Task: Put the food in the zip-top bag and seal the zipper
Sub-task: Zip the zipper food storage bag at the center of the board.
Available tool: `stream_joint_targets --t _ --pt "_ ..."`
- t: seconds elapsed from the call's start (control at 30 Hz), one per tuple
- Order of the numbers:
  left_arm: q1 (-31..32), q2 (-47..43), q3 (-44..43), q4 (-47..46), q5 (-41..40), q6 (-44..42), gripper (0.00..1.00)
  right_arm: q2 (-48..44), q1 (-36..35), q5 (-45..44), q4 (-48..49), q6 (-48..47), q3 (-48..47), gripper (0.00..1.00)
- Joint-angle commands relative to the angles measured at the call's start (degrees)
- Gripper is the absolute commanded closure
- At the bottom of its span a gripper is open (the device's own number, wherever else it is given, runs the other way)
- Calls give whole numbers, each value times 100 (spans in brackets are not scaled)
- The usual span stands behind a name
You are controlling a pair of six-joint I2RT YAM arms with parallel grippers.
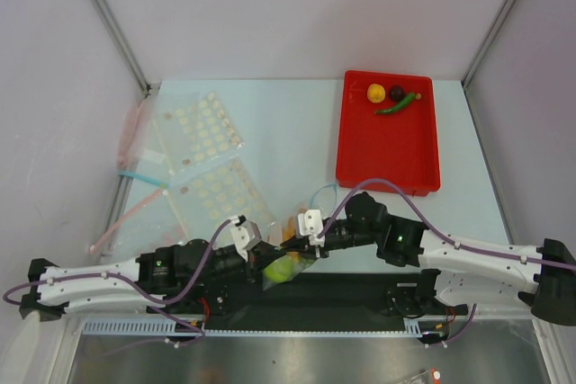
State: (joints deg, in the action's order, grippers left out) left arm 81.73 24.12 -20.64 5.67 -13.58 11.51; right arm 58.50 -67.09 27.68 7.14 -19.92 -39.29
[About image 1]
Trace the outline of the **green toy apple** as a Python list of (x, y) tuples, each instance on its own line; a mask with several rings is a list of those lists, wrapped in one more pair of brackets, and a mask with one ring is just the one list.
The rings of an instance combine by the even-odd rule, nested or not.
[(270, 263), (264, 270), (264, 276), (272, 283), (284, 283), (293, 277), (293, 261), (285, 256)]

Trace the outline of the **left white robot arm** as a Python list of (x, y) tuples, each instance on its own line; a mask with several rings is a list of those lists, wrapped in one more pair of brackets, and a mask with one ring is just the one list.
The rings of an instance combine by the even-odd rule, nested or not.
[(184, 246), (160, 247), (119, 263), (64, 268), (46, 259), (32, 260), (24, 293), (17, 306), (21, 317), (38, 312), (55, 321), (81, 310), (104, 311), (153, 307), (171, 314), (195, 311), (197, 301), (216, 305), (219, 294), (235, 283), (257, 280), (284, 252), (260, 242), (242, 257), (235, 246), (212, 249), (194, 239)]

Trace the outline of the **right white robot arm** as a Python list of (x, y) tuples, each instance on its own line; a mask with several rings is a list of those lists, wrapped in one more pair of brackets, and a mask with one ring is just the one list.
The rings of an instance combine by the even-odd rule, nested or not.
[(387, 264), (420, 270), (414, 296), (426, 313), (443, 306), (510, 305), (551, 324), (575, 324), (575, 259), (559, 240), (503, 246), (444, 234), (424, 217), (392, 215), (368, 192), (348, 197), (337, 210), (344, 219), (305, 211), (295, 235), (281, 247), (325, 258), (332, 251), (374, 245)]

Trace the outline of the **blue zipper clear bag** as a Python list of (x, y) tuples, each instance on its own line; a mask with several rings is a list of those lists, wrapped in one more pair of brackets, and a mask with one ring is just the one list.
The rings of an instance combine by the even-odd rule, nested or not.
[[(317, 191), (315, 191), (309, 199), (301, 201), (295, 208), (295, 211), (292, 213), (291, 216), (297, 217), (299, 213), (303, 213), (305, 210), (320, 210), (321, 217), (327, 218), (329, 217), (334, 209), (337, 206), (337, 197), (338, 197), (338, 186), (336, 183), (328, 183), (322, 187), (320, 187)], [(286, 225), (288, 219), (284, 222), (275, 222), (272, 224), (269, 233), (266, 237), (266, 241), (271, 244), (272, 246), (279, 247), (283, 241), (282, 237), (282, 228)], [(302, 256), (304, 259), (304, 266), (299, 266), (297, 263), (293, 262), (293, 275), (289, 281), (292, 281), (299, 273), (303, 272), (304, 270), (308, 269), (312, 265), (315, 264), (317, 259), (313, 258), (306, 258)], [(272, 283), (266, 279), (263, 272), (263, 289), (269, 290), (272, 289), (274, 286), (279, 285), (282, 283)]]

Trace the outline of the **orange toy fruit pieces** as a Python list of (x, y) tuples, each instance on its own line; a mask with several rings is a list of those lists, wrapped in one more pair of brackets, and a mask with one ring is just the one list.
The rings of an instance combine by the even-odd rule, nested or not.
[[(290, 218), (288, 218), (286, 225), (282, 228), (282, 237), (283, 237), (282, 244), (284, 244), (286, 241), (294, 237), (295, 234), (296, 234), (296, 218), (294, 216), (291, 216)], [(304, 259), (299, 253), (289, 252), (288, 256), (299, 266), (304, 266)]]

